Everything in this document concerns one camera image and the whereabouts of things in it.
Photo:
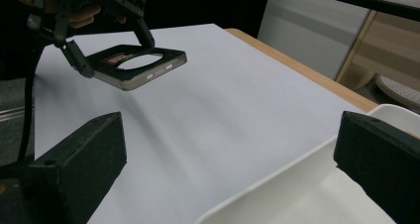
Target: white tabletop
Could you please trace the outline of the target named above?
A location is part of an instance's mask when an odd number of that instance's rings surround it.
[[[215,25],[153,31],[188,62],[133,90],[85,78],[46,48],[36,76],[36,157],[88,120],[121,111],[128,163],[89,223],[193,223],[362,112]],[[132,33],[74,38],[87,54]]]

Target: white surface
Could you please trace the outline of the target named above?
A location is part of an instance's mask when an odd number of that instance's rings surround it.
[[[367,12],[335,0],[268,0],[259,40],[335,78]]]
[[[88,120],[121,111],[128,163],[90,223],[193,223],[338,132],[360,111],[214,25],[153,31],[188,63],[130,92],[46,48],[36,77],[36,156]],[[134,34],[75,38],[87,54]]]
[[[368,113],[420,136],[420,116],[394,105]],[[394,223],[333,160],[337,136],[226,200],[197,224]]]

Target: white container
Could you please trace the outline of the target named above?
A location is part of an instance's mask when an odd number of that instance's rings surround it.
[[[420,136],[420,116],[382,104],[367,113]],[[196,224],[394,223],[344,172],[337,136],[202,215]]]

